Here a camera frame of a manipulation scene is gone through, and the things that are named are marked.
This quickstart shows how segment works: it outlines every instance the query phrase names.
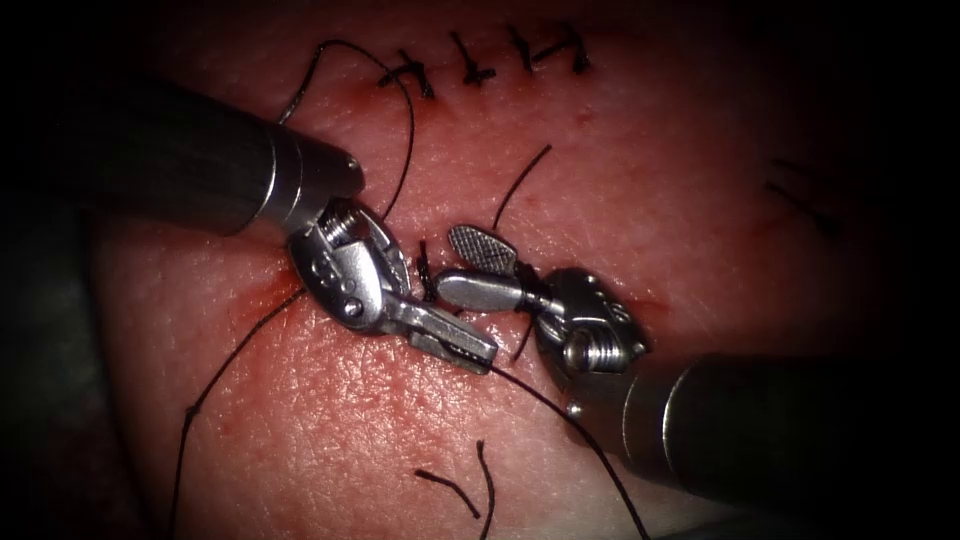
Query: black suture thread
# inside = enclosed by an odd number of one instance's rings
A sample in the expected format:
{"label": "black suture thread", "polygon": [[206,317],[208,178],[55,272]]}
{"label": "black suture thread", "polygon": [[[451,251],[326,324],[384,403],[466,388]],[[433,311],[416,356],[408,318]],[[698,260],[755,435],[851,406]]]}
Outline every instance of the black suture thread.
{"label": "black suture thread", "polygon": [[567,37],[533,55],[532,60],[534,62],[540,62],[557,51],[567,47],[573,47],[573,72],[580,75],[590,67],[590,59],[587,58],[587,49],[583,45],[583,38],[580,37],[580,34],[578,34],[569,23],[563,23],[563,27],[567,31]]}
{"label": "black suture thread", "polygon": [[413,471],[414,476],[418,478],[423,478],[424,480],[429,480],[431,482],[436,482],[438,484],[447,486],[452,489],[457,495],[463,499],[464,504],[467,505],[467,508],[470,509],[470,513],[473,514],[473,519],[480,519],[480,511],[477,510],[477,507],[473,505],[473,501],[470,500],[470,497],[467,497],[467,494],[457,485],[453,480],[447,480],[446,478],[441,478],[433,473],[429,473],[423,469],[417,469]]}
{"label": "black suture thread", "polygon": [[400,75],[409,73],[417,78],[417,84],[420,85],[420,97],[424,99],[435,99],[436,95],[433,93],[433,87],[430,86],[430,81],[427,80],[427,70],[423,62],[410,58],[407,51],[403,49],[400,49],[397,53],[403,58],[404,64],[389,70],[386,75],[377,81],[377,86],[383,88],[390,84],[391,80],[395,81]]}
{"label": "black suture thread", "polygon": [[510,44],[520,53],[520,61],[523,62],[523,69],[533,75],[533,64],[530,63],[530,43],[523,39],[520,32],[512,25],[507,25],[507,32],[510,33]]}
{"label": "black suture thread", "polygon": [[520,345],[517,346],[517,350],[513,352],[513,357],[510,358],[511,364],[516,364],[517,360],[520,359],[520,355],[523,354],[523,349],[527,346],[527,341],[530,339],[532,332],[533,318],[530,319],[530,324],[527,325],[527,331],[523,333],[523,338],[520,339]]}
{"label": "black suture thread", "polygon": [[477,61],[470,58],[470,53],[467,52],[467,46],[460,40],[459,34],[450,32],[450,37],[453,38],[453,42],[457,44],[457,50],[460,51],[460,56],[463,57],[464,63],[467,64],[467,74],[463,77],[463,84],[475,84],[477,88],[480,88],[483,81],[497,76],[497,70],[495,69],[477,69],[479,67]]}
{"label": "black suture thread", "polygon": [[187,445],[187,434],[190,431],[190,426],[193,424],[193,419],[200,412],[200,407],[203,405],[203,402],[207,400],[207,396],[210,395],[210,392],[213,390],[213,387],[220,381],[220,378],[227,371],[227,368],[230,367],[230,364],[233,363],[234,359],[240,354],[240,351],[250,343],[250,340],[253,339],[253,336],[260,331],[268,322],[270,322],[274,317],[282,313],[285,309],[290,307],[291,304],[297,301],[301,296],[307,293],[306,287],[301,287],[291,294],[286,300],[280,303],[277,307],[273,308],[270,313],[267,313],[253,325],[253,328],[247,332],[247,335],[244,336],[240,343],[233,349],[233,352],[227,356],[227,359],[224,360],[223,364],[220,366],[220,369],[217,370],[217,373],[210,379],[210,382],[207,383],[206,388],[203,389],[203,392],[200,393],[200,397],[197,398],[197,401],[193,405],[187,407],[186,415],[183,418],[183,429],[180,432],[180,449],[177,452],[177,472],[173,480],[173,500],[170,503],[170,515],[167,520],[167,538],[173,538],[174,528],[177,522],[177,503],[180,501],[180,475],[183,472],[183,456],[186,451]]}
{"label": "black suture thread", "polygon": [[802,176],[802,177],[804,177],[804,178],[806,178],[806,179],[808,179],[808,180],[811,180],[811,181],[813,181],[813,182],[815,182],[815,183],[817,183],[817,184],[831,185],[831,184],[834,183],[834,182],[832,182],[829,178],[826,178],[826,177],[820,175],[819,173],[817,173],[816,171],[814,171],[814,170],[811,169],[810,167],[807,167],[807,166],[805,166],[805,165],[801,165],[801,164],[799,164],[799,163],[795,163],[795,162],[790,161],[790,160],[787,160],[787,159],[783,159],[783,158],[773,158],[773,159],[770,160],[770,164],[773,165],[774,167],[779,167],[779,168],[781,168],[781,169],[784,169],[784,170],[787,170],[787,171],[790,171],[790,172],[797,173],[797,174],[799,174],[800,176]]}
{"label": "black suture thread", "polygon": [[307,68],[306,76],[304,76],[303,81],[300,83],[300,88],[297,90],[296,94],[294,94],[293,99],[290,100],[290,104],[288,104],[283,110],[283,113],[280,114],[280,118],[277,120],[277,123],[283,124],[286,122],[287,118],[289,118],[290,115],[293,114],[293,111],[296,110],[297,106],[300,104],[300,100],[303,99],[303,95],[307,92],[307,87],[310,85],[310,81],[313,80],[313,73],[316,71],[317,64],[320,62],[320,55],[323,53],[324,49],[331,45],[339,45],[341,47],[346,47],[356,51],[379,66],[380,69],[386,73],[385,78],[387,78],[388,81],[393,80],[395,83],[397,83],[397,86],[403,93],[403,98],[407,102],[407,111],[410,113],[410,137],[407,140],[407,156],[403,160],[403,170],[400,172],[400,181],[397,183],[397,189],[393,192],[393,198],[390,199],[387,209],[383,211],[381,216],[381,219],[386,220],[387,216],[390,215],[390,211],[393,210],[393,206],[397,204],[397,198],[400,197],[400,191],[403,190],[403,185],[407,181],[407,171],[410,169],[410,160],[413,157],[413,134],[416,128],[416,123],[413,119],[413,100],[410,99],[410,93],[407,92],[407,87],[403,84],[403,81],[394,75],[386,64],[381,62],[379,58],[374,56],[363,47],[354,45],[349,41],[344,41],[342,39],[329,39],[320,43],[313,52],[313,59],[310,61],[310,66]]}
{"label": "black suture thread", "polygon": [[487,481],[487,518],[483,521],[483,530],[480,531],[480,540],[486,540],[490,532],[490,523],[493,522],[493,507],[495,506],[495,493],[493,490],[493,476],[490,475],[490,467],[483,459],[483,441],[477,441],[477,459],[480,460],[480,468],[483,469],[483,477]]}
{"label": "black suture thread", "polygon": [[430,259],[427,258],[427,241],[420,241],[420,256],[417,257],[417,276],[423,285],[423,301],[432,304],[437,301],[437,286],[430,277]]}
{"label": "black suture thread", "polygon": [[523,179],[530,174],[530,171],[537,166],[537,163],[540,163],[540,160],[543,159],[543,156],[547,155],[547,152],[553,149],[552,145],[546,145],[543,147],[543,150],[540,150],[540,153],[527,164],[526,168],[523,169],[523,172],[520,173],[520,176],[514,180],[513,185],[510,186],[510,189],[507,190],[507,194],[503,197],[503,201],[500,202],[500,208],[497,208],[497,213],[493,216],[493,230],[497,230],[497,225],[500,224],[500,216],[503,215],[503,209],[507,207],[507,203],[510,202],[510,197],[513,197],[513,192],[520,187],[520,182],[523,182]]}
{"label": "black suture thread", "polygon": [[843,232],[843,224],[841,224],[839,220],[833,216],[829,216],[823,212],[813,209],[809,204],[794,197],[793,194],[788,192],[782,186],[768,181],[764,182],[763,187],[780,195],[790,204],[792,204],[797,210],[800,210],[804,214],[810,216],[820,234],[826,236],[827,238],[837,238]]}
{"label": "black suture thread", "polygon": [[646,527],[643,526],[643,521],[640,520],[640,515],[637,514],[636,507],[633,506],[633,501],[630,500],[630,496],[627,494],[626,488],[623,487],[623,482],[620,481],[620,477],[617,476],[617,472],[613,470],[613,466],[610,465],[610,460],[607,459],[607,456],[604,455],[603,450],[600,448],[600,445],[597,443],[597,440],[593,438],[593,435],[586,430],[583,426],[580,425],[575,419],[570,417],[567,413],[563,411],[557,404],[550,401],[540,392],[537,392],[527,383],[521,381],[520,379],[514,377],[513,375],[507,373],[506,371],[498,368],[497,366],[490,365],[485,366],[492,373],[499,375],[500,377],[506,379],[507,381],[513,383],[515,386],[520,387],[521,390],[530,394],[540,403],[546,405],[551,411],[557,414],[560,418],[563,418],[564,422],[570,424],[573,429],[583,437],[583,440],[587,443],[587,446],[593,450],[593,453],[597,455],[597,458],[600,459],[600,463],[603,464],[603,468],[606,469],[607,474],[610,476],[610,480],[613,481],[613,485],[617,488],[617,492],[620,494],[620,498],[623,499],[623,504],[627,507],[627,512],[630,513],[630,518],[633,519],[633,524],[637,528],[637,532],[640,533],[640,538],[643,540],[651,540],[650,535],[647,533]]}

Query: metal screw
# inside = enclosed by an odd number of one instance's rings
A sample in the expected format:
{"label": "metal screw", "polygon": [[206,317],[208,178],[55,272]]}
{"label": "metal screw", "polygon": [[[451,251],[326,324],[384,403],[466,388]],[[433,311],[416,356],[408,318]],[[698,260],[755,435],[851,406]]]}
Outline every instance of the metal screw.
{"label": "metal screw", "polygon": [[569,368],[584,373],[620,373],[629,363],[616,337],[598,326],[574,329],[564,344],[563,356]]}
{"label": "metal screw", "polygon": [[583,415],[583,405],[580,405],[579,401],[567,403],[567,416],[579,420],[581,415]]}
{"label": "metal screw", "polygon": [[347,298],[347,301],[343,304],[343,312],[348,317],[359,317],[363,313],[363,302],[356,298]]}

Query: red blood stain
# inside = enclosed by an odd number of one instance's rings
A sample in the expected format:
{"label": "red blood stain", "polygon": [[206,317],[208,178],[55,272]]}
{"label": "red blood stain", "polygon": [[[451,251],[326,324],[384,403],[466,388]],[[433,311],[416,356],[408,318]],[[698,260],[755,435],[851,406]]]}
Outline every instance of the red blood stain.
{"label": "red blood stain", "polygon": [[253,321],[280,305],[301,286],[303,282],[297,273],[292,268],[287,268],[278,273],[276,279],[266,288],[239,294],[230,310],[234,321],[237,324],[253,324]]}

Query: pink skin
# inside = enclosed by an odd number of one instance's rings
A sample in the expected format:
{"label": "pink skin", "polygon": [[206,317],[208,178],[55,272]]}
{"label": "pink skin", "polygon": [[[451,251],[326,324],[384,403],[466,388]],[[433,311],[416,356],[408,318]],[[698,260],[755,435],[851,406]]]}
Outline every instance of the pink skin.
{"label": "pink skin", "polygon": [[[849,154],[858,133],[838,127],[816,88],[797,90],[809,73],[738,42],[747,16],[595,2],[417,4],[150,14],[144,35],[161,51],[150,60],[157,72],[266,118],[282,110],[322,39],[349,39],[388,64],[399,62],[400,47],[424,62],[438,99],[419,99],[405,78],[416,144],[388,220],[408,259],[425,238],[435,269],[455,263],[446,230],[489,226],[516,175],[550,143],[500,232],[541,273],[577,264],[604,276],[656,354],[830,352],[890,330],[888,278],[867,271],[881,254],[881,217],[849,187],[818,189],[768,162],[785,156],[856,184],[865,163],[834,156]],[[537,51],[562,37],[551,21],[564,19],[582,33],[591,71],[573,75],[565,51],[531,77],[504,25]],[[479,90],[464,86],[449,30],[497,77]],[[288,123],[356,155],[368,184],[360,198],[377,210],[396,187],[407,138],[399,91],[376,88],[381,75],[357,54],[330,49]],[[836,97],[834,82],[831,103],[849,110],[856,92]],[[768,179],[842,218],[843,238],[825,239],[763,189]],[[129,220],[101,231],[95,268],[112,380],[137,472],[163,521],[184,409],[298,282],[279,249]],[[526,317],[467,320],[500,344],[499,365],[558,397],[532,343],[507,363]],[[454,479],[485,512],[478,439],[497,490],[492,538],[635,534],[598,460],[561,425],[499,378],[458,371],[397,337],[351,334],[302,298],[250,343],[194,423],[178,534],[470,538],[480,522],[451,491],[412,472]],[[729,511],[624,479],[653,534]]]}

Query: cut suture end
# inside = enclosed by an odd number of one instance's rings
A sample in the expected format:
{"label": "cut suture end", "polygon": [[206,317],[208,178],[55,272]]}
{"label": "cut suture end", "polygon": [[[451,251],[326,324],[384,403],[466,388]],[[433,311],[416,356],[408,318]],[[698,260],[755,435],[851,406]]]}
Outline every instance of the cut suture end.
{"label": "cut suture end", "polygon": [[446,478],[442,478],[423,469],[416,469],[413,471],[413,475],[417,478],[423,478],[424,480],[429,480],[430,482],[434,482],[452,489],[454,493],[460,497],[463,503],[467,505],[467,509],[470,510],[470,513],[473,515],[473,519],[480,519],[480,511],[477,510],[476,506],[474,506],[473,501],[470,500],[470,497],[467,496],[466,492],[464,492],[463,489],[461,489],[460,486],[457,485],[457,483],[453,480],[447,480]]}

